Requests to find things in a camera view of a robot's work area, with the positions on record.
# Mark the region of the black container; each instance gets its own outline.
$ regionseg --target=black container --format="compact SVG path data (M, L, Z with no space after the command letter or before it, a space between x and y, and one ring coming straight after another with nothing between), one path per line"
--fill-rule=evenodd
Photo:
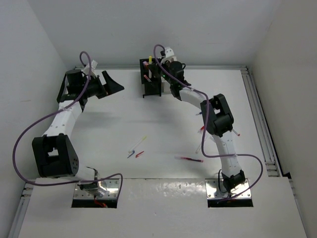
M144 75L149 77L149 70L143 65L143 62L149 62L149 59L140 59L140 70L141 70L141 83L142 83L142 93L144 96L149 95L159 95L162 96L162 80L161 78L154 78L153 74L149 82Z

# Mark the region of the white table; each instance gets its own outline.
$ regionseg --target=white table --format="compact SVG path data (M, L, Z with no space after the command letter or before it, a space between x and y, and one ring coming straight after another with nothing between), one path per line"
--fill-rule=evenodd
M203 125L195 107L171 95L142 98L136 69L108 70L125 87L110 97L91 98L77 121L71 141L80 162L102 176L123 173L117 209L71 208L74 185L36 187L20 238L303 238L305 232L286 178L263 178L252 189L254 207L208 208L204 179L214 178L220 159L203 163L174 159L196 156ZM210 96L226 96L234 116L237 153L264 157L239 70L186 70L186 79ZM127 151L144 135L148 138L127 159ZM207 141L207 153L216 154ZM239 158L252 183L258 162ZM38 182L52 182L48 178Z

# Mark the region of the white wall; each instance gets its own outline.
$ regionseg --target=white wall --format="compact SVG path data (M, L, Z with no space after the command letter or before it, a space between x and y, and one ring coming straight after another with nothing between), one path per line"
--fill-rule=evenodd
M67 65L136 65L161 43L187 64L249 64L280 0L28 0Z
M13 145L24 128L56 109L66 67L26 0L0 2L0 29L0 238L4 238L24 185L13 170ZM28 178L38 175L32 138L48 124L31 130L18 147L18 165Z
M254 62L264 112L317 237L317 1L284 0Z

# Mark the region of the black wire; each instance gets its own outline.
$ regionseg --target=black wire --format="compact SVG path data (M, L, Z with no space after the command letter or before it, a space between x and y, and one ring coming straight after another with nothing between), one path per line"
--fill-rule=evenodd
M219 188L220 192L225 193L225 192L228 192L228 191L226 190L225 192L223 192L223 191L221 191L221 188L220 188L220 172L221 172L221 170L222 169L220 169L219 172L218 172L218 188Z

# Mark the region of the gray wall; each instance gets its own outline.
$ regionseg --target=gray wall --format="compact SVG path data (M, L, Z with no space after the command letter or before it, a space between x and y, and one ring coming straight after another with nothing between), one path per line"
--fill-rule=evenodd
M24 185L13 170L13 145L24 128L57 108L55 98L66 68L26 0L1 1L0 29L0 238L4 238ZM38 175L32 138L41 136L49 121L27 133L18 147L18 166L27 178Z
M309 237L317 237L317 1L284 0L254 62L254 76Z
M249 64L280 0L29 0L68 66L138 64L154 44L187 64Z

